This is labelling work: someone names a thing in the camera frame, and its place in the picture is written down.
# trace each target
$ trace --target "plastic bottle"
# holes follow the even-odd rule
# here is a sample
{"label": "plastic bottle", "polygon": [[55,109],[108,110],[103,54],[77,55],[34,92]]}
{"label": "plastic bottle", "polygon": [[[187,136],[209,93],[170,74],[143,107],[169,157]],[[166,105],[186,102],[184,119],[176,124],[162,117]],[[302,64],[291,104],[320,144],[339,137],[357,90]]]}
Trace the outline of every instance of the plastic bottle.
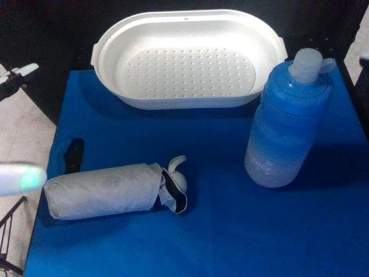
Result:
{"label": "plastic bottle", "polygon": [[326,73],[335,67],[333,59],[323,60],[317,50],[305,48],[269,75],[244,161],[259,185],[278,188],[297,176],[333,90]]}

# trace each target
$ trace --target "white bottle cap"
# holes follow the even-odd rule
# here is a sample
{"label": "white bottle cap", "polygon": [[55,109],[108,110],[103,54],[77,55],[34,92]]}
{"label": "white bottle cap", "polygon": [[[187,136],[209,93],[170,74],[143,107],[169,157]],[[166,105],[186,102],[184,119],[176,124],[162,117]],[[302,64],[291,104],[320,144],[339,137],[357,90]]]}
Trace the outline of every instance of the white bottle cap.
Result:
{"label": "white bottle cap", "polygon": [[308,84],[318,78],[323,62],[322,54],[312,48],[301,49],[288,71],[297,82]]}

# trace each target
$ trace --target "metal frame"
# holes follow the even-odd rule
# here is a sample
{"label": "metal frame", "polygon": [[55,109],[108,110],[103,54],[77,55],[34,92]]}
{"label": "metal frame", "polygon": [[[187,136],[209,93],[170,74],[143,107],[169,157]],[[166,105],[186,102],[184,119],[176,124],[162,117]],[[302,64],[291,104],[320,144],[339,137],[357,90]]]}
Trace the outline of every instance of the metal frame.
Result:
{"label": "metal frame", "polygon": [[[10,243],[10,234],[12,232],[12,221],[13,221],[13,214],[18,209],[18,207],[23,203],[27,201],[27,197],[22,196],[18,202],[13,206],[13,208],[10,209],[10,211],[5,215],[5,217],[0,221],[0,229],[4,227],[2,235],[1,235],[1,241],[0,241],[0,270],[5,272],[5,276],[7,276],[7,272],[9,270],[14,271],[15,273],[19,275],[23,275],[23,269],[15,266],[14,264],[8,262],[6,260],[7,254],[9,251],[9,243]],[[7,241],[5,242],[5,233],[6,233],[6,226],[9,223],[9,229],[7,234]]]}

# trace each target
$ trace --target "white tray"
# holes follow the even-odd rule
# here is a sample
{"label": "white tray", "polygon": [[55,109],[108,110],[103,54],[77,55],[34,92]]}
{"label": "white tray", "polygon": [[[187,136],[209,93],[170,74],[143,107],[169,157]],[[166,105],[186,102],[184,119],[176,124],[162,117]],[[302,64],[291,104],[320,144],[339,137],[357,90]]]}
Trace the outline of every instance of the white tray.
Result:
{"label": "white tray", "polygon": [[236,107],[258,96],[286,59],[282,38],[234,10],[143,13],[111,27],[94,45],[100,81],[146,110]]}

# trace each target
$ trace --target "blue table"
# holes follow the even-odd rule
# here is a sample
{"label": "blue table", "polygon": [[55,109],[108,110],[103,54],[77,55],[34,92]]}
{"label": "blue table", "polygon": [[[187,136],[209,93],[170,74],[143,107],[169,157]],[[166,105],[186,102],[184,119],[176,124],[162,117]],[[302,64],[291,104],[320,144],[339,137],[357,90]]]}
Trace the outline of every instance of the blue table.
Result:
{"label": "blue table", "polygon": [[188,211],[53,220],[42,196],[26,277],[365,276],[369,274],[369,144],[338,70],[316,145],[284,189],[256,185],[244,153],[257,101],[224,110],[142,111],[94,72],[71,72],[50,153],[64,172],[73,138],[82,170],[187,155]]}

